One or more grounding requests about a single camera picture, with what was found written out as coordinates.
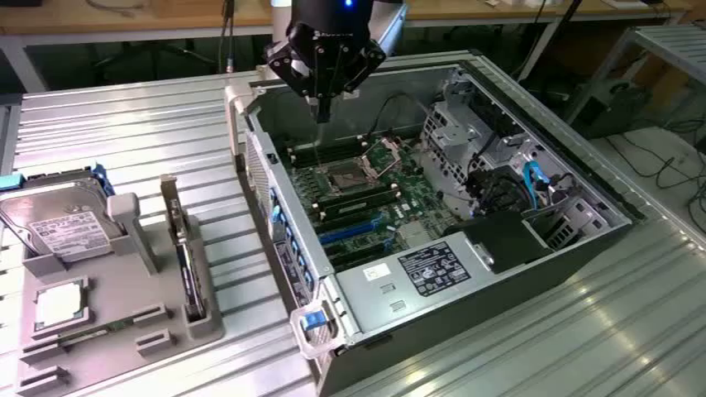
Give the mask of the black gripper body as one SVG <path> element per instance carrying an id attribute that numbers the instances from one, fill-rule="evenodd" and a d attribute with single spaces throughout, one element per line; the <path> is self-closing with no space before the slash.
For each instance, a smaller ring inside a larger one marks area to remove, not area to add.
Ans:
<path id="1" fill-rule="evenodd" d="M 315 70 L 318 92 L 325 93 L 327 68 L 333 67 L 338 44 L 371 39 L 371 1 L 294 1 L 286 31 L 291 48 Z"/>

